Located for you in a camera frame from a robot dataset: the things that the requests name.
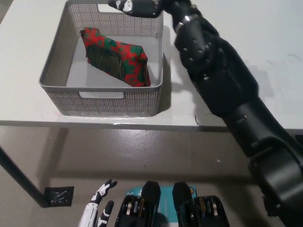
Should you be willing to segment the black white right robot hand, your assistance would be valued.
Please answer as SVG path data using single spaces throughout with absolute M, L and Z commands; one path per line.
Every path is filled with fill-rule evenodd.
M 196 12 L 190 0 L 109 0 L 108 5 L 132 17 L 156 18 L 162 11 L 171 15 Z

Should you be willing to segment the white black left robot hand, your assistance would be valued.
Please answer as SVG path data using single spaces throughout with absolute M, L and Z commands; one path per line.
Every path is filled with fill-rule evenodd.
M 109 179 L 94 193 L 78 223 L 79 227 L 106 227 L 110 218 L 114 202 L 109 200 L 98 217 L 98 206 L 102 199 L 107 195 L 108 190 L 115 187 L 117 181 Z

